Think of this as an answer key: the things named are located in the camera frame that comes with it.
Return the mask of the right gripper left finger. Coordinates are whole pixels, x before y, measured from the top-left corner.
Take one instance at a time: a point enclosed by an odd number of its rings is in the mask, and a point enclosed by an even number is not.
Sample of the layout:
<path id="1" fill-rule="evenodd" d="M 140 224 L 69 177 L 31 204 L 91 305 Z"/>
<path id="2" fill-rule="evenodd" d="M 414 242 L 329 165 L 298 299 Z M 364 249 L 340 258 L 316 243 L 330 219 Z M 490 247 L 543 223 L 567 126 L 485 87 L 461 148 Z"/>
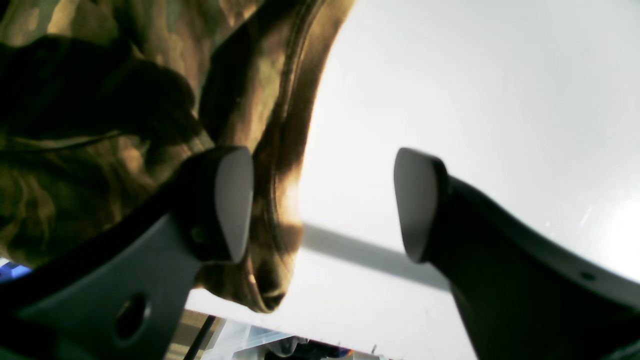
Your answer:
<path id="1" fill-rule="evenodd" d="M 207 265 L 246 253 L 254 165 L 218 146 L 121 223 L 1 285 L 3 360 L 162 360 Z"/>

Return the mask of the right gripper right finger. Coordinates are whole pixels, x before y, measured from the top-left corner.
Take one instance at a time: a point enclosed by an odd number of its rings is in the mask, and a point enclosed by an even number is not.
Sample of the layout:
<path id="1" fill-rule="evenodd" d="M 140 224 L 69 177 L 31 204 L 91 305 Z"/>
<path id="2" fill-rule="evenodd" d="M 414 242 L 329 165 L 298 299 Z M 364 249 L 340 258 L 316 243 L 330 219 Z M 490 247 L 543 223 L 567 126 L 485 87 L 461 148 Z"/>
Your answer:
<path id="1" fill-rule="evenodd" d="M 637 360 L 639 283 L 546 239 L 427 153 L 393 168 L 403 246 L 448 281 L 479 360 Z"/>

